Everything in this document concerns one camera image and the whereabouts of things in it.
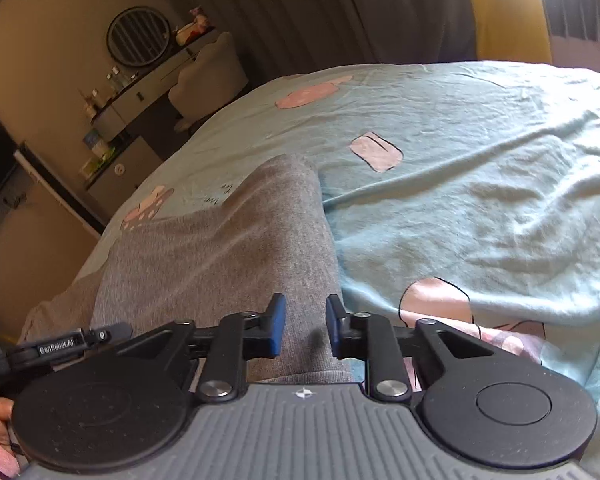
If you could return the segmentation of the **grey dressing desk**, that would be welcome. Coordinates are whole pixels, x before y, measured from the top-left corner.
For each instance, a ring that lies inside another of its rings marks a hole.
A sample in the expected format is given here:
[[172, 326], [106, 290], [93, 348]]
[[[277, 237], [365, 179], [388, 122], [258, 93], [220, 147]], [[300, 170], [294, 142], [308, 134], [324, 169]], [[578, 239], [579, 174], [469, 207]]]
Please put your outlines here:
[[114, 96], [91, 121], [92, 128], [107, 142], [122, 132], [131, 122], [176, 85], [178, 74], [192, 64], [199, 51], [212, 44], [220, 32], [212, 29], [148, 72], [138, 74], [131, 83]]

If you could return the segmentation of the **grey curtain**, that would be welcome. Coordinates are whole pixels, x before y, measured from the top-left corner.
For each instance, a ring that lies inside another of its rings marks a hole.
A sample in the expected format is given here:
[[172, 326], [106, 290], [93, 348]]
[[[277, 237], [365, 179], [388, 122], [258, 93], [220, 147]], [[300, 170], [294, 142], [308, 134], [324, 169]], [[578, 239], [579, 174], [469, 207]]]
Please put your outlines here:
[[169, 0], [230, 32], [250, 81], [352, 64], [475, 61], [470, 0]]

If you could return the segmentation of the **white upholstered chair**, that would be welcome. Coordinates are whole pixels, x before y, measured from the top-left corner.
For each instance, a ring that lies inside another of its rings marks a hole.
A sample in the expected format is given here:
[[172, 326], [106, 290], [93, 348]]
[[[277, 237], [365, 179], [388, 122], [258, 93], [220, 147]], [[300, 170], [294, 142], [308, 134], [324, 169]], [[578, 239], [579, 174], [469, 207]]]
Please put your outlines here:
[[178, 73], [169, 101], [181, 118], [175, 132], [184, 132], [212, 116], [240, 95], [249, 84], [233, 36], [222, 32], [206, 44], [196, 58]]

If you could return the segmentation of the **grey bedside cabinet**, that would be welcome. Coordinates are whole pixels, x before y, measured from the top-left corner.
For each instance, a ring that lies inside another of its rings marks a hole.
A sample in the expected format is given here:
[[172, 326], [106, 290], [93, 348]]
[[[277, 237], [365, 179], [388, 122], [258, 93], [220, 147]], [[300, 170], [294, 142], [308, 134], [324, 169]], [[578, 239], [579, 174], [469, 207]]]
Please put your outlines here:
[[115, 152], [86, 182], [86, 194], [99, 218], [109, 221], [161, 164], [160, 157], [141, 136]]

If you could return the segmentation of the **round black mirror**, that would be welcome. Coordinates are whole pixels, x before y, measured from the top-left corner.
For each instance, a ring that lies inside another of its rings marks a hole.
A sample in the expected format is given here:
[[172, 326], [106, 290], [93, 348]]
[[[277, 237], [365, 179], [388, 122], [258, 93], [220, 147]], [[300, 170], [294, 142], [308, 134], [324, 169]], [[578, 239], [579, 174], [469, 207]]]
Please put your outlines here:
[[150, 6], [132, 6], [109, 24], [106, 46], [111, 57], [126, 67], [143, 68], [161, 60], [170, 49], [168, 19]]

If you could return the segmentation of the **pink plush toy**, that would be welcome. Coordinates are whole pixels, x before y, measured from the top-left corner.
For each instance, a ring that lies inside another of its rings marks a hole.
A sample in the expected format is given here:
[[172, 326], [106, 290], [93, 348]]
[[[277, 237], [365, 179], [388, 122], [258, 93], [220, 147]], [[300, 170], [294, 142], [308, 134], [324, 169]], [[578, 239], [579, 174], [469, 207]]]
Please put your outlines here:
[[196, 6], [189, 13], [192, 14], [192, 20], [175, 33], [175, 40], [179, 46], [186, 46], [213, 28], [201, 6]]

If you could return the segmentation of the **grey sweatpants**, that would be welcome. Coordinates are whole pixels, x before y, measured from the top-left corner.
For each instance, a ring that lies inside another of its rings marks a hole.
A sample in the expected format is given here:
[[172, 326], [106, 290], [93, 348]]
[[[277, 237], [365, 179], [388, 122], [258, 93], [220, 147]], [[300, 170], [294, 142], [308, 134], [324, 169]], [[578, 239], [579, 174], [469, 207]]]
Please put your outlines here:
[[248, 367], [250, 382], [352, 382], [332, 356], [325, 306], [340, 292], [332, 233], [316, 169], [276, 156], [218, 206], [161, 217], [158, 204], [126, 222], [96, 270], [34, 307], [23, 342], [127, 322], [141, 335], [176, 320], [199, 327], [286, 298], [283, 349]]

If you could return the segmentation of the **grey ribbed radiator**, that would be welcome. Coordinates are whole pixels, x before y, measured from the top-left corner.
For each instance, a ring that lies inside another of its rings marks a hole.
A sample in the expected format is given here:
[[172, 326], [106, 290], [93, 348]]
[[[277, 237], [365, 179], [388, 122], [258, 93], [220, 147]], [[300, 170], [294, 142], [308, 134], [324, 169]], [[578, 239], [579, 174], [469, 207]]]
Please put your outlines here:
[[553, 64], [600, 73], [600, 0], [543, 0]]

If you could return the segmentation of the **light blue patterned bedsheet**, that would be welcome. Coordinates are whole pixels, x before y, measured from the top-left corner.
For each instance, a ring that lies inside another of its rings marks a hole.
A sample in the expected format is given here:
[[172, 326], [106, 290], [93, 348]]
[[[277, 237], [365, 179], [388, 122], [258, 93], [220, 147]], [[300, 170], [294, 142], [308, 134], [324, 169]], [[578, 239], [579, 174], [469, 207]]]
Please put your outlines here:
[[279, 154], [320, 174], [343, 299], [395, 318], [443, 278], [483, 326], [534, 321], [542, 363], [588, 389], [600, 478], [600, 73], [513, 62], [350, 65], [217, 112], [136, 192], [165, 216], [221, 203]]

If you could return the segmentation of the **yellow curtain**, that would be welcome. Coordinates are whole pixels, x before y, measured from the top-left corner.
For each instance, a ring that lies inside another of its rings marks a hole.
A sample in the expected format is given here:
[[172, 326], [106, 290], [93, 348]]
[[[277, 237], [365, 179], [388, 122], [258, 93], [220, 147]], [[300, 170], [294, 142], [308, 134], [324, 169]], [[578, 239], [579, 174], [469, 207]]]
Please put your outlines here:
[[480, 60], [552, 62], [542, 0], [471, 0]]

